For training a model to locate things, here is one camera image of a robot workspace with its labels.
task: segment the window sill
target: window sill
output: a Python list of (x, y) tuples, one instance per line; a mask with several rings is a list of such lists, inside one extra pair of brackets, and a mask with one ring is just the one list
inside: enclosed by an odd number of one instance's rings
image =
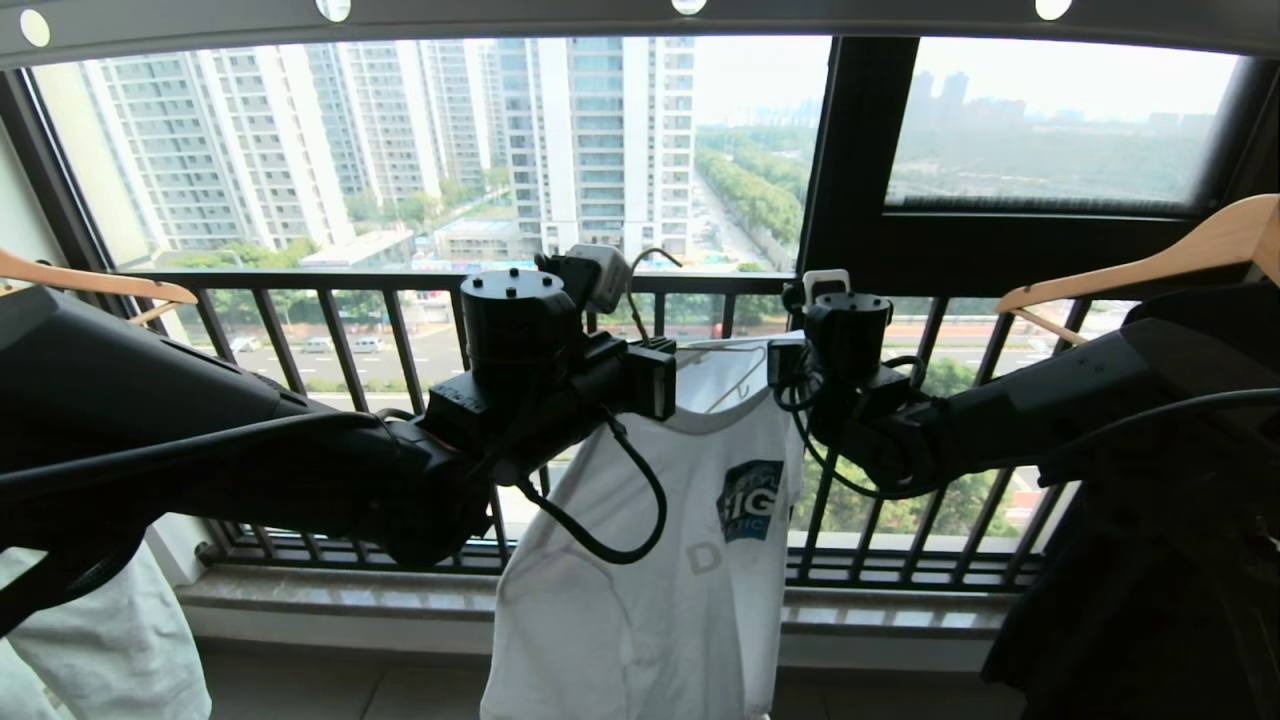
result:
[[(177, 588), (201, 638), (490, 655), (497, 578), (219, 566)], [(780, 665), (975, 671), (1009, 596), (787, 589)]]

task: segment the car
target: car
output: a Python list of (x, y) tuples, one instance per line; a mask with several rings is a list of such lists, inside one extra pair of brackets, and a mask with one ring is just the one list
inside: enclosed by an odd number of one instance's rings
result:
[(380, 337), (357, 337), (355, 342), (351, 343), (352, 352), (381, 352), (383, 351), (383, 338)]
[(308, 337), (302, 343), (302, 352), (333, 352), (333, 341), (324, 336)]
[(257, 341), (256, 337), (239, 336), (232, 338), (232, 352), (239, 355), (241, 352), (255, 352), (262, 350), (262, 343)]

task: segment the sky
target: sky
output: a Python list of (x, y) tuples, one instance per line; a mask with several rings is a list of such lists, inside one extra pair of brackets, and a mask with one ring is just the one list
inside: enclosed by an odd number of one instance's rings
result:
[[(829, 37), (699, 37), (699, 123), (750, 106), (792, 106), (823, 96)], [(1036, 40), (922, 40), (916, 72), (969, 76), (966, 100), (1025, 100), (1028, 113), (1079, 110), (1088, 119), (1142, 122), (1152, 111), (1215, 113), (1233, 55)]]

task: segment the wooden clothes hanger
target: wooden clothes hanger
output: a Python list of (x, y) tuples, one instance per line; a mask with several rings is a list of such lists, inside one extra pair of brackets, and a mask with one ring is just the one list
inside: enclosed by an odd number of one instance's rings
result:
[(1236, 200), (1151, 258), (1010, 291), (1000, 299), (996, 311), (1012, 313), (1073, 345), (1080, 345), (1088, 342), (1083, 336), (1025, 307), (1236, 263), (1253, 263), (1280, 286), (1280, 195)]
[[(17, 255), (0, 250), (0, 278), (26, 281), (36, 284), (47, 284), (67, 290), (81, 290), (84, 292), (105, 292), (109, 295), (129, 295), (133, 297), (148, 297), (151, 300), (165, 300), (145, 313), (129, 318), (131, 323), (142, 324), (160, 316), (165, 311), (178, 305), (195, 305), (196, 296), (182, 286), (132, 278), (129, 275), (115, 275), (108, 273), (86, 273), (83, 270), (69, 270), (67, 268), (54, 268), (23, 260)], [(0, 290), (0, 295), (9, 292), (8, 287)]]

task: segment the floor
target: floor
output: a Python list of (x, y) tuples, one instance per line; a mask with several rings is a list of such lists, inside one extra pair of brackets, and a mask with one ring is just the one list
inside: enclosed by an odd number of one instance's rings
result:
[[(486, 678), (471, 659), (225, 647), (201, 656), (214, 720), (474, 719)], [(969, 675), (783, 669), (772, 717), (1015, 720), (1020, 708), (1018, 693)]]

